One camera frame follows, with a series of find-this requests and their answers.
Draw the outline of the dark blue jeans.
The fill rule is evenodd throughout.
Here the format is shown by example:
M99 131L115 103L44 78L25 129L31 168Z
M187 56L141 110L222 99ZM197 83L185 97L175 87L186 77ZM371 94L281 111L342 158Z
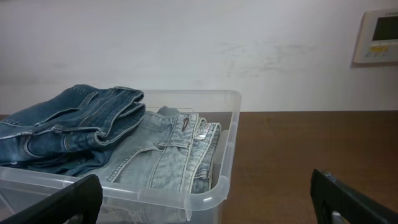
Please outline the dark blue jeans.
M142 121L144 93L75 85L1 120L1 165L78 176L104 166Z

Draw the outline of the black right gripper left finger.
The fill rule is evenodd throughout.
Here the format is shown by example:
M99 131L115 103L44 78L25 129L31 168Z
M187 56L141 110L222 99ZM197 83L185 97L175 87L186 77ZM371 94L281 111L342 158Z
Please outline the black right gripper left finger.
M1 224L95 224L103 201L103 188L96 175L87 175L44 200L1 221Z

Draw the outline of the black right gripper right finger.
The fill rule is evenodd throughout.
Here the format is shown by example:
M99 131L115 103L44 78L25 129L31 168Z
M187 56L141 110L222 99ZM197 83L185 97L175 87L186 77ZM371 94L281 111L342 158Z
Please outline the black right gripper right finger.
M312 172L310 196L321 224L397 223L397 213L338 180L330 172Z

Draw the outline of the light blue jeans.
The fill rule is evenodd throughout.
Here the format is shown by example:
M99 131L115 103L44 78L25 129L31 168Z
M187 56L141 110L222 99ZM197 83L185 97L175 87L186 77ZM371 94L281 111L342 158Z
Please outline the light blue jeans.
M161 107L91 171L106 182L201 194L211 189L220 123L193 110Z

